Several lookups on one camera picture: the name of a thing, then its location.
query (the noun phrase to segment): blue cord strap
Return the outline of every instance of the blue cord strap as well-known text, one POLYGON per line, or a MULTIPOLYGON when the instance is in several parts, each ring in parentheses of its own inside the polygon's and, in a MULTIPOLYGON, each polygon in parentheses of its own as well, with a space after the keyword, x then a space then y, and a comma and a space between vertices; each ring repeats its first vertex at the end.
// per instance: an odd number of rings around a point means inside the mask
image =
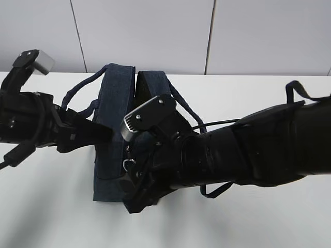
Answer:
MULTIPOLYGON (((101 75, 104 74, 104 72, 107 70, 108 65, 105 65, 101 70, 99 70, 98 72, 96 72, 95 74, 93 74, 92 76, 90 76, 89 78, 81 81, 78 85, 76 85, 74 88, 72 88, 71 90, 69 90, 67 92, 67 94, 63 97, 62 100, 62 104, 61 107, 63 109, 67 109, 69 102, 71 101, 71 99, 76 95, 76 93, 83 88, 85 85, 93 82, 94 80, 96 80, 97 78, 101 77, 101 75)), ((89 117, 92 113, 93 110, 96 109, 99 105, 99 100, 93 100, 89 107, 81 112, 79 112, 79 114, 81 114, 84 118, 89 117)))

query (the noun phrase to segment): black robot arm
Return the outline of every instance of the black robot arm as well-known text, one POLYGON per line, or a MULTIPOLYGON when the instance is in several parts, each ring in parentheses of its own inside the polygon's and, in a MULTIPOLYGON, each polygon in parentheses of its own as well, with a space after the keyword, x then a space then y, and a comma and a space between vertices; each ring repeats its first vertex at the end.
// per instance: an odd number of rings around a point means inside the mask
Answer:
MULTIPOLYGON (((25 51, 4 79, 0 142, 18 146, 4 156, 0 169, 17 166, 37 147, 57 146, 59 152, 70 152, 111 140, 111 129, 66 111, 53 103, 52 95, 21 92, 32 73, 47 74, 53 64, 40 50, 25 51)), ((176 110, 170 95, 156 96, 127 114, 121 133, 130 145, 123 162, 125 173, 118 180, 128 211, 140 212, 180 188, 200 186, 203 195, 215 198, 234 183, 274 187, 330 173, 330 97, 312 98, 298 81, 289 83, 286 92, 287 104, 202 134, 176 110), (294 90, 316 103, 294 102, 294 90), (143 132, 153 138, 147 140, 147 150, 135 152, 132 145, 143 132), (220 182, 225 184, 206 193, 207 184, 220 182)))
POLYGON ((70 152, 111 139, 109 128, 53 104, 52 95, 21 92, 32 73, 46 75, 53 64, 54 60, 41 50, 25 51, 3 80, 0 88, 0 142, 18 146, 4 156, 0 169, 17 166, 36 147, 57 146, 59 152, 70 152))
POLYGON ((289 83, 286 91, 287 104, 203 134, 193 131, 167 95, 129 113, 122 124, 124 139, 133 142, 148 131, 158 142, 148 156, 138 155, 126 165, 121 183, 128 211, 140 212, 179 188, 201 186, 205 196, 215 198, 233 183, 274 187, 331 173, 330 97, 311 98, 298 81, 289 83), (294 102, 293 90, 316 103, 294 102), (220 182, 226 184, 205 193, 206 184, 220 182))

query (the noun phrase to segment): white table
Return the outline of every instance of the white table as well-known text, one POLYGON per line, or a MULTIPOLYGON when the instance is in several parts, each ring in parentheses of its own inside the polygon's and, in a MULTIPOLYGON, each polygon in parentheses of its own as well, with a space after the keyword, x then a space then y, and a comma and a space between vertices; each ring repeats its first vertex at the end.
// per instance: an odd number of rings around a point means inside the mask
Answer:
MULTIPOLYGON (((66 91, 88 76, 33 75, 23 90, 53 94, 60 104, 66 91)), ((285 103, 284 86, 293 79, 312 96, 331 92, 331 77, 169 75, 169 79, 206 122, 244 117, 285 103)), ((100 82, 86 86, 69 106, 84 109, 97 97, 100 82)), ((0 144, 0 154, 11 148, 0 144)), ((276 188, 234 185, 217 199, 204 198, 198 188, 183 189, 142 213, 128 214, 122 204, 92 201, 93 162, 92 146, 67 154, 48 147, 17 168, 1 170, 0 247, 331 246, 331 176, 311 176, 276 188)))

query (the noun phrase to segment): blue bag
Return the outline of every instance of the blue bag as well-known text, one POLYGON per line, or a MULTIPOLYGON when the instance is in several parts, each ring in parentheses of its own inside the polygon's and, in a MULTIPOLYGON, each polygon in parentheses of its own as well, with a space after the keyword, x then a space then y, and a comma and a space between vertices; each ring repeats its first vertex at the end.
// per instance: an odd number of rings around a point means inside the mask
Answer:
MULTIPOLYGON (((138 73, 135 96, 134 74, 135 67, 109 64, 100 71, 85 79, 72 90, 68 91, 62 101, 66 109, 72 97, 85 85, 104 74, 98 99, 91 102, 89 107, 80 112, 87 118, 94 111, 93 121, 111 128, 114 136, 109 143, 97 144, 94 171, 93 200, 103 202, 121 202, 124 192, 117 178, 123 173, 123 160, 126 159, 127 142, 119 131, 124 116, 135 107, 150 98, 161 94, 172 94, 174 99, 191 114, 199 125, 202 120, 189 107, 179 92, 169 82, 163 71, 143 71, 138 73)), ((135 141, 135 153, 148 150, 153 137, 148 133, 139 136, 135 141)))

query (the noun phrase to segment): black cable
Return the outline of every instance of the black cable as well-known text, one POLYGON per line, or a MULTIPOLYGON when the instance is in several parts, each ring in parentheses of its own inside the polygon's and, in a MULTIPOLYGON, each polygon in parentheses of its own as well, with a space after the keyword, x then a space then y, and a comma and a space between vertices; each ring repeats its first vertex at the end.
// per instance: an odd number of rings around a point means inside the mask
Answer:
POLYGON ((8 165, 10 165, 10 162, 9 161, 4 161, 4 162, 0 163, 0 169, 3 169, 5 167, 7 167, 8 165))
POLYGON ((198 129, 198 128, 201 128, 201 127, 209 127, 209 126, 220 125, 220 124, 234 123, 234 122, 236 122, 236 121, 238 121, 238 120, 240 120, 240 119, 233 119, 233 120, 223 120, 223 121, 209 122, 209 123, 205 123, 205 124, 203 124, 203 125, 195 126, 195 127, 193 127, 192 129, 195 130, 195 129, 198 129))

